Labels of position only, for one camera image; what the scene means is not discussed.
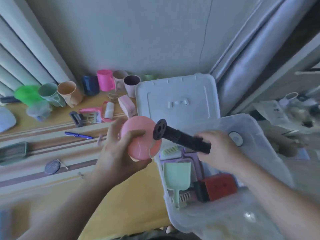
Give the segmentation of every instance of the mint green dustpan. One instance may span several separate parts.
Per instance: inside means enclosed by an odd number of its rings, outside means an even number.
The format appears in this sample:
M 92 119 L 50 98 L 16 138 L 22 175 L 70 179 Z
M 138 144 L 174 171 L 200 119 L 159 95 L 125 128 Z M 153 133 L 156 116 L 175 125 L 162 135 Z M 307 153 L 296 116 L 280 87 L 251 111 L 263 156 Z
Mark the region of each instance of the mint green dustpan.
M 166 162 L 163 164 L 164 180 L 169 190 L 173 190 L 173 204 L 180 207 L 180 190 L 187 190 L 191 184 L 190 162 Z

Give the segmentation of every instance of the hand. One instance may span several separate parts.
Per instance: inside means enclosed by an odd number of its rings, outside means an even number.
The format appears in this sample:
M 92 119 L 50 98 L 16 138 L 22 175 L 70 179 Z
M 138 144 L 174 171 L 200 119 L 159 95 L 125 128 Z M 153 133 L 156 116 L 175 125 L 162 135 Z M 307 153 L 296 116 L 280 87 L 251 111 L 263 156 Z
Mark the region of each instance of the hand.
M 136 172 L 144 169 L 151 159 L 133 161 L 128 155 L 127 148 L 133 138 L 144 135 L 144 130 L 132 130 L 118 139 L 124 118 L 114 121 L 106 136 L 106 143 L 99 155 L 91 180 L 106 187 L 114 187 Z
M 251 163 L 233 140 L 222 131 L 206 131 L 197 133 L 196 136 L 202 137 L 205 141 L 211 143 L 209 154 L 198 152 L 199 160 L 218 170 L 237 174 L 239 169 Z

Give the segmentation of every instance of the black cylindrical tool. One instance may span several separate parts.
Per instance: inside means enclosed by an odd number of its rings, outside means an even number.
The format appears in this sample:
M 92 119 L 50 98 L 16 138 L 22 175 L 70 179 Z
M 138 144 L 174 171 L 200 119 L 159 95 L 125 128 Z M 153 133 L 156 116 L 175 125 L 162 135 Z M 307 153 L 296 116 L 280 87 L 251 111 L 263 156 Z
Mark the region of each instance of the black cylindrical tool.
M 153 138 L 156 141 L 160 140 L 161 138 L 165 138 L 183 147 L 206 154 L 209 154 L 211 149 L 210 143 L 202 141 L 202 138 L 187 135 L 178 129 L 168 126 L 165 119 L 159 120 L 155 125 L 153 130 Z

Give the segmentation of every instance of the orange mug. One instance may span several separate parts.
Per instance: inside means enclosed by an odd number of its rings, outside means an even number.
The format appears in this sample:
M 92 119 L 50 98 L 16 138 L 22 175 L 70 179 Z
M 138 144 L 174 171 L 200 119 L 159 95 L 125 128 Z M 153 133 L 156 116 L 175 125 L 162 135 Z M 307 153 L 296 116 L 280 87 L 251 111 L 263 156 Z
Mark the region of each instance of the orange mug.
M 82 93 L 77 88 L 77 84 L 73 81 L 60 83 L 57 91 L 71 108 L 79 104 L 83 99 Z

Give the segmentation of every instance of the wooden table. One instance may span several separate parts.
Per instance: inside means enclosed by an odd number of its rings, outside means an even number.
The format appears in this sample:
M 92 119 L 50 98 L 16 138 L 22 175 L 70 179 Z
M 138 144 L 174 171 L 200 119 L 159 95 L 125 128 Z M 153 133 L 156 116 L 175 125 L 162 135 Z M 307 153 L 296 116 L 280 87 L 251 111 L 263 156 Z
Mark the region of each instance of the wooden table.
M 101 148 L 96 139 L 65 137 L 64 131 L 83 132 L 97 137 L 106 135 L 109 123 L 75 128 L 70 111 L 98 107 L 107 101 L 106 94 L 85 97 L 75 108 L 55 107 L 50 118 L 38 122 L 25 113 L 24 104 L 7 108 L 17 118 L 17 125 L 0 134 L 0 147 L 14 142 L 30 142 L 33 153 L 24 162 L 0 168 L 0 202 L 14 202 L 14 237 L 20 236 L 49 212 L 61 205 L 74 192 L 83 177 L 93 169 Z M 119 104 L 115 117 L 124 116 Z M 43 174 L 44 165 L 61 159 L 69 166 L 51 176 Z M 156 163 L 138 172 L 111 190 L 83 230 L 80 239 L 111 239 L 170 224 L 163 188 Z

